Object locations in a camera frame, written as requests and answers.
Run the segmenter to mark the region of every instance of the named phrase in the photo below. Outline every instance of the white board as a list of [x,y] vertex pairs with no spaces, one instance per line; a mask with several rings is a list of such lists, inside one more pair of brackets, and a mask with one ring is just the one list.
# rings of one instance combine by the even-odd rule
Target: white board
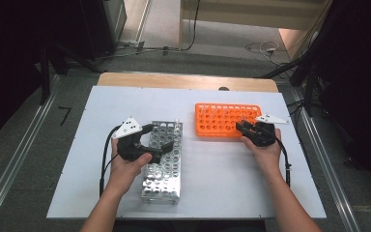
[[[87,101],[47,217],[89,216],[99,199],[106,137],[133,116],[142,126],[177,118],[183,123],[181,198],[178,205],[143,203],[140,174],[123,197],[117,218],[273,218],[267,186],[243,143],[196,135],[198,102],[257,104],[263,113],[288,120],[288,125],[275,126],[292,164],[291,189],[309,215],[327,217],[281,94],[101,86],[93,87]],[[141,141],[148,145],[148,134]],[[285,175],[283,159],[280,168]]]

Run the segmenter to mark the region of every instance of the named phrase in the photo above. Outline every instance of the person's right hand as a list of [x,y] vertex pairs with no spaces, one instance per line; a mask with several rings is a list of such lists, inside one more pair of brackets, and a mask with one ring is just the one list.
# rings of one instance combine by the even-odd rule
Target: person's right hand
[[[275,136],[281,140],[280,129],[275,129]],[[254,154],[255,160],[258,162],[264,174],[280,173],[279,158],[281,155],[281,148],[276,141],[268,147],[257,147],[245,136],[241,137],[241,141]]]
[[[118,139],[111,139],[111,158],[118,154],[117,150]],[[141,168],[146,165],[153,156],[145,153],[135,161],[127,161],[117,156],[110,165],[110,178],[105,190],[112,189],[118,195],[123,195],[128,192],[134,178],[140,174]]]

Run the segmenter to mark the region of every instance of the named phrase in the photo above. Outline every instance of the tabletop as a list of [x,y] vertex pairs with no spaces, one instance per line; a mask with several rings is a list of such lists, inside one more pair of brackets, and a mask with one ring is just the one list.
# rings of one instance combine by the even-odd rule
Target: tabletop
[[[158,87],[153,79],[165,87]],[[242,85],[245,91],[237,90],[238,82],[231,80],[242,83],[246,80],[246,84]],[[167,82],[175,84],[168,88]],[[251,88],[257,91],[248,90],[251,84]],[[218,86],[228,87],[231,91],[217,91]],[[325,210],[285,101],[276,90],[272,80],[161,73],[104,73],[87,101],[47,217],[89,216],[99,199],[105,138],[118,122],[133,116],[140,125],[154,120],[179,119],[182,122],[181,194],[176,205],[147,204],[140,197],[143,185],[143,176],[140,174],[123,197],[117,218],[273,218],[267,186],[252,154],[239,139],[196,135],[194,105],[198,102],[222,102],[257,104],[262,112],[289,122],[288,125],[275,126],[281,129],[284,146],[293,165],[291,189],[309,215],[325,218]],[[148,136],[142,136],[142,144],[149,144],[149,141]],[[284,175],[283,159],[280,168]]]

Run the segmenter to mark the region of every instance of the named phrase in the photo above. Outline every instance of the forearm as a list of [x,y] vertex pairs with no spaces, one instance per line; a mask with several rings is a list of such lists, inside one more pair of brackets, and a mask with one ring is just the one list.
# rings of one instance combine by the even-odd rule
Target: forearm
[[266,180],[271,192],[275,217],[281,231],[321,231],[315,221],[303,209],[283,180],[280,172],[269,174]]
[[80,231],[112,231],[122,196],[121,193],[106,188]]

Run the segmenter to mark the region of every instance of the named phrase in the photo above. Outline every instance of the aluminum rail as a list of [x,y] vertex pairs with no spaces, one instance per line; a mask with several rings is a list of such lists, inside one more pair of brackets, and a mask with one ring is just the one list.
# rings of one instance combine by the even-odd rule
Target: aluminum rail
[[14,178],[16,177],[17,172],[19,171],[21,165],[23,164],[23,161],[28,155],[29,149],[41,128],[41,125],[44,121],[44,118],[47,115],[47,112],[50,109],[50,106],[52,105],[56,97],[59,86],[60,77],[59,75],[56,74],[53,77],[51,83],[52,93],[46,100],[45,104],[39,106],[35,114],[35,117],[33,118],[31,124],[29,125],[26,133],[23,135],[22,140],[17,146],[10,162],[8,163],[4,173],[0,178],[0,207],[10,190],[12,183],[14,182]]
[[[296,89],[294,91],[296,101],[303,99],[300,90]],[[312,145],[315,149],[319,163],[321,164],[324,176],[328,182],[330,192],[335,201],[336,208],[339,215],[342,218],[342,222],[345,226],[347,232],[359,232],[360,227],[357,223],[357,219],[352,210],[352,206],[348,201],[348,197],[344,189],[342,188],[339,178],[330,163],[329,156],[322,142],[321,136],[318,134],[313,118],[309,118],[305,111],[301,111],[301,118],[305,124],[306,130],[311,139]]]

